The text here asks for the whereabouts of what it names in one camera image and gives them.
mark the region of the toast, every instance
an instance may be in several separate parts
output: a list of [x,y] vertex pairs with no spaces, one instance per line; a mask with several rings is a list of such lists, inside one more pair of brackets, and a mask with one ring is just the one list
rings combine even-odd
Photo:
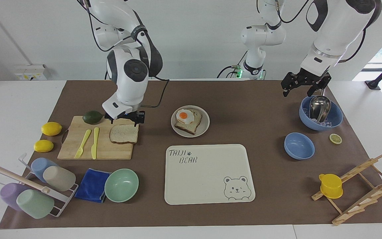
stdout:
[[111,128],[109,138],[116,144],[136,144],[138,142],[139,124],[120,124]]
[[201,112],[199,112],[196,109],[186,109],[186,110],[189,110],[194,114],[194,121],[191,124],[182,124],[181,122],[176,120],[175,127],[182,131],[195,135],[195,132],[197,131],[197,127],[201,123],[201,118],[203,118],[203,115],[201,114]]

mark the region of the green bowl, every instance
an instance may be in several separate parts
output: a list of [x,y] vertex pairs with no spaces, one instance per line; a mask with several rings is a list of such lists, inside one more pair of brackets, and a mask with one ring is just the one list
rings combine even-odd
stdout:
[[128,168],[121,168],[114,171],[107,178],[104,185],[104,192],[111,201],[125,202],[136,194],[138,185],[139,180],[137,174]]

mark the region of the yellow cup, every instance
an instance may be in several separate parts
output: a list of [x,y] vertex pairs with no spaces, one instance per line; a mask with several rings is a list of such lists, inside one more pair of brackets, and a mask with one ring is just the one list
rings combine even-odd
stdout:
[[320,174],[321,192],[325,197],[331,199],[340,198],[343,195],[343,182],[335,174]]

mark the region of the avocado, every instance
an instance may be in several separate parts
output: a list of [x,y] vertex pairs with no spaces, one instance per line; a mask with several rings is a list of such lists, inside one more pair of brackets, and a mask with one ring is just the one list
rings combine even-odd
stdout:
[[98,111],[90,111],[87,112],[85,115],[82,116],[82,119],[87,124],[97,124],[103,115]]

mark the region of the blue towel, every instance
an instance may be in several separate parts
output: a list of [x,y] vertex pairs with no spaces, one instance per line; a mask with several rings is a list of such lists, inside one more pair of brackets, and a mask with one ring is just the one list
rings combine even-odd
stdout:
[[106,194],[104,185],[110,173],[89,168],[76,192],[75,197],[102,203]]

